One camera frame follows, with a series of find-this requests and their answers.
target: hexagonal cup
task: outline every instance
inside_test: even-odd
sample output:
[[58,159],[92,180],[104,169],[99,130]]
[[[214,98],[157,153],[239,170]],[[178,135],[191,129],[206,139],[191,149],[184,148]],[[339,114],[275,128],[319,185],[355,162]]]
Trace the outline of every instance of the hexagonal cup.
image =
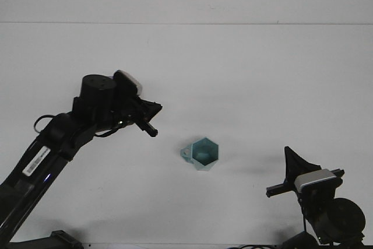
[[197,170],[208,171],[219,159],[219,146],[205,137],[182,149],[180,155]]

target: white table surface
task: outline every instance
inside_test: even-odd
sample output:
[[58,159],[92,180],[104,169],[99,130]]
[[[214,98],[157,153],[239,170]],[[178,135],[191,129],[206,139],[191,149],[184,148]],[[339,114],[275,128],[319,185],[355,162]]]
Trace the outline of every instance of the white table surface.
[[[84,75],[123,69],[164,107],[156,138],[130,127],[83,147],[14,241],[282,242],[302,230],[300,207],[265,188],[283,181],[289,145],[345,169],[337,197],[363,209],[373,244],[372,46],[372,26],[1,23],[1,180]],[[220,145],[208,172],[179,156],[204,136]]]

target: sticker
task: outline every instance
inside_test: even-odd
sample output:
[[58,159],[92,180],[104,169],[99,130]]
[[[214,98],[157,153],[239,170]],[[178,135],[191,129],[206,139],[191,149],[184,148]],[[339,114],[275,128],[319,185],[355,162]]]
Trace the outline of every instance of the sticker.
[[22,171],[22,173],[26,176],[31,176],[35,169],[39,166],[39,164],[45,159],[45,157],[48,155],[48,153],[51,151],[46,146],[43,146],[39,152],[36,154],[36,156],[33,158],[32,161],[26,166],[26,168]]

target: cable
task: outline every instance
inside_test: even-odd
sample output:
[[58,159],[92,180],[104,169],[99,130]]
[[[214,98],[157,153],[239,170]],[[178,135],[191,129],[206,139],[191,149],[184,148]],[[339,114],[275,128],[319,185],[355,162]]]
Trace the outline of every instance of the cable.
[[243,245],[243,246],[240,246],[240,247],[230,247],[228,249],[243,249],[243,248],[247,248],[247,247],[251,247],[251,249],[277,249],[276,246],[272,246],[272,245],[253,245],[253,244],[247,244],[247,245]]
[[120,128],[114,128],[114,129],[112,129],[112,130],[110,130],[110,131],[107,131],[107,132],[105,132],[105,133],[103,133],[103,134],[94,134],[94,136],[95,136],[95,137],[108,137],[108,136],[110,136],[110,135],[116,133],[119,129],[120,129]]
[[44,119],[44,118],[54,118],[54,117],[55,117],[55,115],[43,115],[43,116],[39,117],[39,118],[36,120],[36,122],[34,123],[34,130],[39,134],[40,131],[38,131],[38,130],[36,129],[36,125],[37,125],[37,123],[38,123],[40,120]]

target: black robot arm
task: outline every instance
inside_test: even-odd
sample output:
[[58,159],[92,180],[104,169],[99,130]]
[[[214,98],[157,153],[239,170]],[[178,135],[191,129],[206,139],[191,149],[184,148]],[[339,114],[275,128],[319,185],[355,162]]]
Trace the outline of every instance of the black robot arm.
[[150,136],[149,121],[162,109],[142,100],[141,86],[123,71],[113,77],[87,75],[73,109],[52,118],[0,185],[0,249],[18,228],[78,150],[94,136],[106,137],[136,124]]
[[[299,157],[289,147],[285,147],[285,158],[284,183],[267,188],[267,196],[294,191],[304,219],[309,221],[321,244],[339,243],[339,248],[343,249],[371,248],[362,244],[365,228],[362,210],[346,198],[335,198],[344,171],[321,169],[321,166]],[[282,249],[294,248],[314,249],[318,248],[318,243],[305,228],[303,233],[282,246]]]

